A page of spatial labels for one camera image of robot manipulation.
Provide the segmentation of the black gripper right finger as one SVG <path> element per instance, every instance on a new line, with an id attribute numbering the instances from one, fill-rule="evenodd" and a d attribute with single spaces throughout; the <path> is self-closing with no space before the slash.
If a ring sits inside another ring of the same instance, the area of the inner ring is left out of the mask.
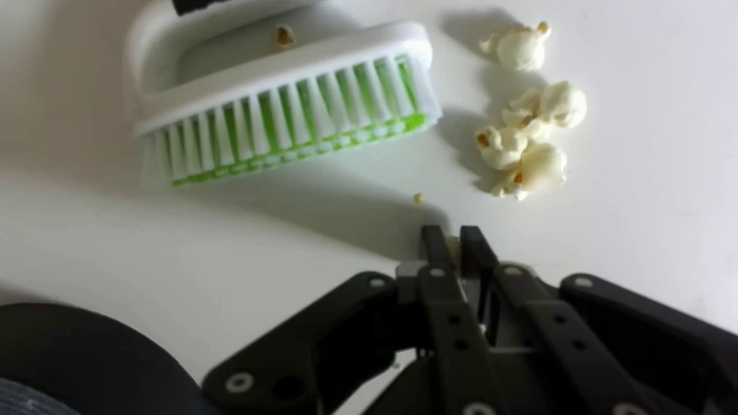
<path id="1" fill-rule="evenodd" d="M 549 359 L 573 412 L 738 415 L 736 333 L 595 275 L 553 287 L 502 262 L 476 226 L 458 250 L 486 340 Z"/>

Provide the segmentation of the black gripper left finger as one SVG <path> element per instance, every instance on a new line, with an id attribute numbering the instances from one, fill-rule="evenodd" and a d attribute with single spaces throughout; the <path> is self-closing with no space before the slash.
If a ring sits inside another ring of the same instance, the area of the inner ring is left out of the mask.
<path id="1" fill-rule="evenodd" d="M 203 395 L 224 415 L 332 415 L 397 354 L 414 359 L 361 415 L 479 415 L 500 407 L 489 343 L 435 226 L 408 277 L 359 272 L 216 363 Z"/>

